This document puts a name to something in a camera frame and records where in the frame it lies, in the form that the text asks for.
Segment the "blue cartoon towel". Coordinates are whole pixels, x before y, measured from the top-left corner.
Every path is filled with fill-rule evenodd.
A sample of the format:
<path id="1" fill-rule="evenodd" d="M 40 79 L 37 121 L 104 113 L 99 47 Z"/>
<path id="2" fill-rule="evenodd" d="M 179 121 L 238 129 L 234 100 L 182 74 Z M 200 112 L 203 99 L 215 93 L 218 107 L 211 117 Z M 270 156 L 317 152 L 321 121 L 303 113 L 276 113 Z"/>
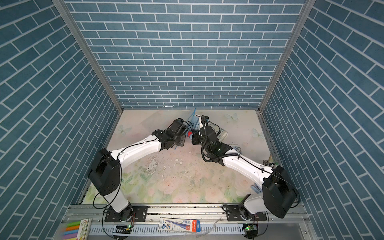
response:
<path id="1" fill-rule="evenodd" d="M 201 126 L 201 117 L 193 115 L 188 119 L 189 131 L 187 133 L 188 138 L 192 138 L 194 131 L 198 131 Z"/>

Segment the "clear vacuum bag blue zip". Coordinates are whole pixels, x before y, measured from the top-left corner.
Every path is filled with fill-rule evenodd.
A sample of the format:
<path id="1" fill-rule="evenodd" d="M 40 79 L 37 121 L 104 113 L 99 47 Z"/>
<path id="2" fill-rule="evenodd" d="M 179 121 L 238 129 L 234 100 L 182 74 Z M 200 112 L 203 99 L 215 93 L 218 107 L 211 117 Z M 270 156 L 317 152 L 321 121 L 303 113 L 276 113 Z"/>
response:
<path id="1" fill-rule="evenodd" d="M 142 121 L 141 127 L 149 134 L 155 130 L 165 130 L 172 122 L 178 118 L 188 121 L 195 115 L 195 110 L 140 110 Z"/>

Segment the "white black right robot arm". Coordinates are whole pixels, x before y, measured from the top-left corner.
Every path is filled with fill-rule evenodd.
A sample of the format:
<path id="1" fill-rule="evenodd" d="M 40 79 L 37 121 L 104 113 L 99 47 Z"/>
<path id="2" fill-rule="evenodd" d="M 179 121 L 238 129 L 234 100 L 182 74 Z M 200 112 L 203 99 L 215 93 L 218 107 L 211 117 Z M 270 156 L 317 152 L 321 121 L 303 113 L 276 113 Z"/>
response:
<path id="1" fill-rule="evenodd" d="M 281 166 L 264 166 L 243 156 L 219 140 L 216 131 L 209 126 L 208 117 L 197 115 L 197 118 L 198 125 L 192 136 L 192 144 L 201 144 L 203 160 L 235 170 L 256 184 L 256 193 L 246 195 L 238 205 L 242 218 L 249 220 L 257 213 L 269 212 L 283 219 L 295 200 L 299 199 L 299 192 L 287 171 Z"/>

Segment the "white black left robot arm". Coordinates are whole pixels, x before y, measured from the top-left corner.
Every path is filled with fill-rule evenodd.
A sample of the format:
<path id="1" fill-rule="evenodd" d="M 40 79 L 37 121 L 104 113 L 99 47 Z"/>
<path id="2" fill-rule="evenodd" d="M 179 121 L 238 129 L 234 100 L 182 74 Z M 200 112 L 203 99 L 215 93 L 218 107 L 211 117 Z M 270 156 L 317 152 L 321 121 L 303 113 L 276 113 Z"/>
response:
<path id="1" fill-rule="evenodd" d="M 115 213 L 130 213 L 132 207 L 121 190 L 123 169 L 141 158 L 181 146 L 188 127 L 176 119 L 165 130 L 155 130 L 147 138 L 121 149 L 98 151 L 90 166 L 88 178 Z"/>

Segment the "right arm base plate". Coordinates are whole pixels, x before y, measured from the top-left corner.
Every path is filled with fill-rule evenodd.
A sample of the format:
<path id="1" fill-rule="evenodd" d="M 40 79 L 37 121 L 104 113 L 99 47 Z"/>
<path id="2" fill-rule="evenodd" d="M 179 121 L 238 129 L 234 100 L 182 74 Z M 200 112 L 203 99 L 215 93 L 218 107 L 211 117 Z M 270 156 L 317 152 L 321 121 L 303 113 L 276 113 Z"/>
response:
<path id="1" fill-rule="evenodd" d="M 251 214 L 240 205 L 222 205 L 222 210 L 225 212 L 228 222 L 240 221 L 266 221 L 267 215 L 263 212 Z"/>

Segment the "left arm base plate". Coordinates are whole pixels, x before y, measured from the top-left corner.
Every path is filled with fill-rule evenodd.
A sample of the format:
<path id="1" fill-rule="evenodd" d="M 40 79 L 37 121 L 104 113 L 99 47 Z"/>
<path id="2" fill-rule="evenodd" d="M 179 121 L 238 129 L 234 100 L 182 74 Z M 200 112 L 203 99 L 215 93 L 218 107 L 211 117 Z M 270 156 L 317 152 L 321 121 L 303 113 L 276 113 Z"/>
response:
<path id="1" fill-rule="evenodd" d="M 128 223 L 128 222 L 144 222 L 147 217 L 148 206 L 131 206 L 128 205 L 120 213 L 117 213 L 112 207 L 103 210 L 106 215 L 104 221 L 114 223 Z"/>

